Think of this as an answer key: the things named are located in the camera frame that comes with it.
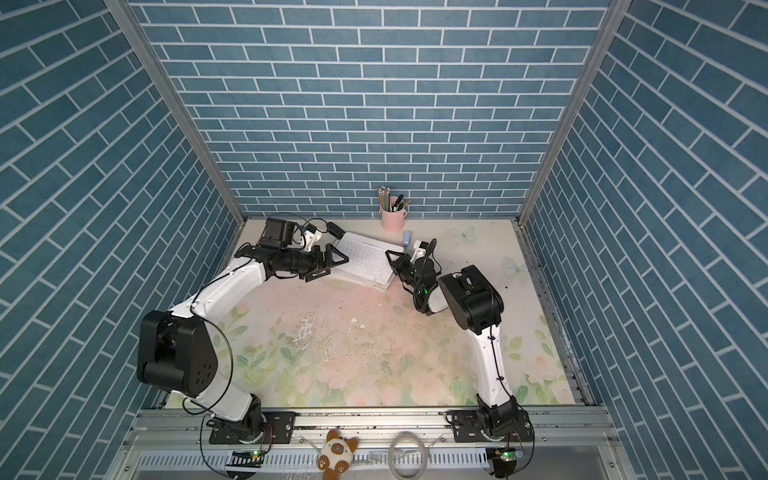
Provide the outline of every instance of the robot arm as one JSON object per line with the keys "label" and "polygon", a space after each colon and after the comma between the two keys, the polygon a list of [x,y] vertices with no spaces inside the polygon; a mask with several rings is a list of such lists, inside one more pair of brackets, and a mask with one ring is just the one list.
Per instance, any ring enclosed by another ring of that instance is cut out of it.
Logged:
{"label": "robot arm", "polygon": [[[138,379],[184,394],[229,422],[239,431],[235,436],[244,441],[260,431],[260,402],[218,372],[217,352],[210,341],[220,333],[216,323],[276,272],[290,272],[309,282],[349,261],[330,243],[325,251],[313,245],[320,235],[315,229],[303,230],[300,250],[288,248],[296,228],[293,222],[268,219],[259,243],[243,245],[214,281],[169,311],[149,312],[141,321]],[[333,253],[341,260],[334,260]]]}
{"label": "robot arm", "polygon": [[[301,249],[287,248],[295,229],[293,222],[267,219],[258,244],[243,245],[214,281],[169,311],[149,312],[141,321],[139,380],[181,392],[212,412],[220,427],[240,442],[254,440],[263,428],[260,400],[218,372],[217,352],[211,343],[212,337],[223,335],[216,327],[218,320],[253,288],[277,276],[276,272],[290,272],[309,282],[349,261],[330,243],[325,251],[312,245],[319,239],[316,231],[303,231]],[[413,287],[414,305],[420,312],[429,315],[449,307],[456,322],[470,335],[479,370],[477,420],[482,431],[489,438],[503,437],[511,426],[523,433],[519,424],[527,419],[520,415],[510,393],[501,359],[501,296],[474,265],[437,278],[429,259],[436,242],[419,244],[424,252],[414,263],[407,255],[392,258],[389,254],[394,252],[388,252],[392,268]]]}

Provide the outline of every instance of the metal grate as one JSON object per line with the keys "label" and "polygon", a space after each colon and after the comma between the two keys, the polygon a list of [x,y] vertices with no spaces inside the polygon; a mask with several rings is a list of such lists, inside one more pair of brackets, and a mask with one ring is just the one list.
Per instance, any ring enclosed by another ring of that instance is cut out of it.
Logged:
{"label": "metal grate", "polygon": [[[416,468],[421,465],[422,458],[418,451],[405,448],[408,455],[397,455],[395,466],[403,468]],[[281,449],[272,451],[264,458],[260,468],[238,467],[246,463],[244,458],[232,456],[234,450],[212,452],[206,454],[206,459],[214,467],[223,470],[225,465],[230,465],[228,470],[233,472],[314,472],[317,470],[318,455],[314,450],[308,449]],[[387,449],[360,449],[353,456],[350,469],[355,470],[380,470],[388,468]],[[433,468],[487,468],[488,459],[485,450],[476,447],[447,447],[429,450],[429,464]],[[162,472],[169,470],[207,470],[197,450],[168,450],[144,452],[139,461],[139,469],[142,471]]]}

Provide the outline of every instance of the aluminum frame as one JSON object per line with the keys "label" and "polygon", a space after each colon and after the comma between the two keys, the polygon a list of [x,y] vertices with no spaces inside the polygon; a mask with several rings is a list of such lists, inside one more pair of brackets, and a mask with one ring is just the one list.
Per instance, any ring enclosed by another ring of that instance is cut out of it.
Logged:
{"label": "aluminum frame", "polygon": [[[472,452],[476,448],[498,445],[485,439],[455,443],[451,427],[443,417],[449,409],[474,410],[472,407],[291,409],[297,414],[291,443],[272,448],[277,452],[314,454],[310,442],[322,445],[329,429],[341,429],[345,435],[358,437],[366,449],[387,449],[392,439],[406,430],[415,433],[426,445],[434,443],[431,453],[456,448]],[[598,447],[610,480],[634,478],[604,406],[532,406],[528,407],[528,414],[535,427],[537,446]],[[200,424],[200,417],[180,410],[141,410],[106,479],[130,480],[140,469],[142,455],[148,452],[197,452]],[[208,445],[208,427],[204,426],[202,433],[206,453],[220,455],[233,449],[232,445]]]}
{"label": "aluminum frame", "polygon": [[581,110],[587,93],[589,93],[592,81],[598,76],[598,70],[600,70],[600,66],[603,64],[608,47],[611,46],[611,42],[616,36],[621,21],[624,20],[624,14],[627,13],[630,3],[632,3],[632,0],[613,0],[605,13],[605,17],[598,30],[598,35],[594,40],[592,48],[589,49],[587,58],[584,60],[584,66],[581,67],[581,72],[579,72],[579,76],[576,79],[576,85],[568,97],[568,103],[565,105],[563,115],[550,137],[547,150],[544,152],[541,163],[533,176],[531,186],[528,188],[528,195],[525,196],[520,214],[518,215],[518,221],[521,225],[525,225],[525,222],[531,216],[531,212],[533,212],[536,200],[541,195],[541,190],[544,188],[554,163],[558,161],[558,155],[563,148],[565,139],[568,133],[570,133],[571,127],[573,127],[576,115]]}
{"label": "aluminum frame", "polygon": [[565,374],[570,374],[575,377],[584,404],[594,405],[594,394],[587,382],[587,376],[584,374],[584,370],[579,366],[576,352],[568,338],[565,324],[558,314],[557,307],[552,298],[552,293],[547,284],[544,272],[541,269],[541,264],[538,261],[538,257],[536,257],[536,252],[534,251],[531,239],[528,237],[528,232],[525,231],[524,227],[521,227],[516,223],[513,224],[513,228],[518,236],[520,250],[522,250],[528,273],[531,275],[531,281],[536,289],[539,303],[541,303],[541,309],[544,311],[545,319],[547,319],[547,325],[549,326],[552,340],[554,341],[560,360],[563,362]]}
{"label": "aluminum frame", "polygon": [[224,175],[221,173],[221,169],[214,160],[214,156],[208,149],[203,136],[197,129],[197,125],[184,106],[184,101],[181,100],[179,92],[165,71],[165,67],[163,67],[157,52],[152,47],[147,33],[139,25],[138,18],[133,9],[127,0],[104,0],[104,3],[123,32],[123,35],[125,35],[126,40],[134,49],[134,53],[157,88],[157,92],[167,105],[170,114],[174,116],[185,138],[190,142],[190,146],[197,155],[197,160],[205,168],[216,190],[218,190],[219,195],[221,195],[227,208],[229,208],[232,216],[235,218],[237,225],[242,227],[245,225],[245,213],[232,193],[227,181],[224,179]]}

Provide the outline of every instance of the floral tabletop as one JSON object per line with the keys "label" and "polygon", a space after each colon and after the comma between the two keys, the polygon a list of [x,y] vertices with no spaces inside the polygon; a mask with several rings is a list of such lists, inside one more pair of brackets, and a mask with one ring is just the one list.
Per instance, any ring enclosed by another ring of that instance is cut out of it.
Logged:
{"label": "floral tabletop", "polygon": [[[378,222],[340,220],[347,231],[401,242]],[[240,242],[255,243],[249,220]],[[438,239],[443,273],[475,264],[502,295],[502,358],[523,405],[574,403],[511,224],[504,220],[411,220],[414,239]],[[344,280],[270,279],[248,293],[219,327],[235,355],[233,382],[278,408],[476,404],[468,333],[449,310],[415,311],[393,281],[382,293]],[[223,340],[212,338],[229,374]],[[179,408],[180,399],[169,399]]]}

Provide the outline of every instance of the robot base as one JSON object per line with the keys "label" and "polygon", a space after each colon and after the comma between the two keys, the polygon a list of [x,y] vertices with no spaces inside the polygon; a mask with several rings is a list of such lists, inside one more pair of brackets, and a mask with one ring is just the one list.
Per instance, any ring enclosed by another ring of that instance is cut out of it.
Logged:
{"label": "robot base", "polygon": [[254,445],[261,442],[269,445],[263,435],[271,433],[273,445],[290,443],[295,419],[294,412],[262,413],[261,401],[252,395],[248,412],[239,422],[215,417],[206,422],[213,429],[208,442],[211,445]]}
{"label": "robot base", "polygon": [[518,434],[511,442],[531,442],[533,426],[528,413],[510,400],[503,405],[489,407],[478,396],[477,410],[450,410],[453,440],[457,443],[506,442],[511,431]]}

